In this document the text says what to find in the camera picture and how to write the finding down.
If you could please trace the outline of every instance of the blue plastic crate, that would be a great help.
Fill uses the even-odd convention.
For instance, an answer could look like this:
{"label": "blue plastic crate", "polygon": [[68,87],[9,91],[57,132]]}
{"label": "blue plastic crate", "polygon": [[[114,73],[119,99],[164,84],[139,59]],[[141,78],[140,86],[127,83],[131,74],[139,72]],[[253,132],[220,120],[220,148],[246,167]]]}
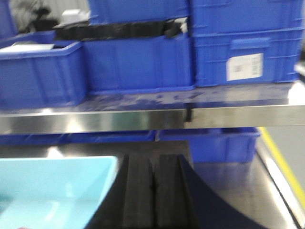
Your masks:
{"label": "blue plastic crate", "polygon": [[92,94],[193,89],[187,34],[84,42]]}
{"label": "blue plastic crate", "polygon": [[194,34],[301,27],[303,0],[191,0]]}
{"label": "blue plastic crate", "polygon": [[0,145],[57,145],[66,143],[67,134],[53,135],[0,135]]}
{"label": "blue plastic crate", "polygon": [[55,43],[49,51],[0,53],[0,108],[77,105],[87,92],[86,69],[80,42],[54,42],[53,31],[19,35],[0,41]]}
{"label": "blue plastic crate", "polygon": [[107,143],[107,142],[152,142],[155,131],[121,131],[101,133],[70,134],[66,138],[69,143]]}
{"label": "blue plastic crate", "polygon": [[188,0],[89,0],[91,23],[163,21],[189,16]]}
{"label": "blue plastic crate", "polygon": [[292,82],[303,28],[196,35],[196,85]]}
{"label": "blue plastic crate", "polygon": [[161,130],[160,141],[189,141],[194,162],[250,162],[255,154],[256,128]]}
{"label": "blue plastic crate", "polygon": [[16,36],[17,27],[10,11],[10,1],[0,0],[0,40]]}

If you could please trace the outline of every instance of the white label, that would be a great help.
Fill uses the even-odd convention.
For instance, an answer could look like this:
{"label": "white label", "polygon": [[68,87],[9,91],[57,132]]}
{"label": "white label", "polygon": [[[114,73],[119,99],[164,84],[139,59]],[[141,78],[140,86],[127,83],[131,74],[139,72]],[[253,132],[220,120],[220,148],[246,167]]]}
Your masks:
{"label": "white label", "polygon": [[227,81],[263,76],[264,54],[235,56],[227,61]]}

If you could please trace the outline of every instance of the gray floor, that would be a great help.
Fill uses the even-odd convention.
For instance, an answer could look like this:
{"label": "gray floor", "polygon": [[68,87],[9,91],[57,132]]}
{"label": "gray floor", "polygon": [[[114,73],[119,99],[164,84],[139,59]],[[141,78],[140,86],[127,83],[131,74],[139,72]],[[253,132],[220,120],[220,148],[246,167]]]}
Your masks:
{"label": "gray floor", "polygon": [[305,190],[305,126],[267,129]]}

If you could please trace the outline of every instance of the yellow floor line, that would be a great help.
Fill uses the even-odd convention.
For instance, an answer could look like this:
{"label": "yellow floor line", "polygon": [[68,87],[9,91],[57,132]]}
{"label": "yellow floor line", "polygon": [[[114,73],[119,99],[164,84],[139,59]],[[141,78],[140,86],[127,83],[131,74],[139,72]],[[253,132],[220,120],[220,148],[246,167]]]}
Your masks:
{"label": "yellow floor line", "polygon": [[275,144],[274,140],[271,138],[269,132],[265,127],[259,128],[262,133],[262,139],[265,142],[266,146],[269,148],[270,152],[275,159],[275,162],[279,166],[280,170],[282,171],[283,175],[285,176],[287,182],[289,183],[291,189],[295,193],[296,197],[300,201],[303,209],[305,209],[305,192],[300,185],[299,181],[297,180],[296,176],[294,175],[291,167],[286,162],[284,156],[282,155],[281,151]]}

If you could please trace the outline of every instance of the stainless steel shelf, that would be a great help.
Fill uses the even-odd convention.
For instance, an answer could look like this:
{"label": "stainless steel shelf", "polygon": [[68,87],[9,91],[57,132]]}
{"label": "stainless steel shelf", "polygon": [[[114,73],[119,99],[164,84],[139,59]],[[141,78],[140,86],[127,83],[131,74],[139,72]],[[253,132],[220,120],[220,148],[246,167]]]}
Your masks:
{"label": "stainless steel shelf", "polygon": [[76,107],[0,111],[0,134],[305,125],[305,85],[89,96]]}

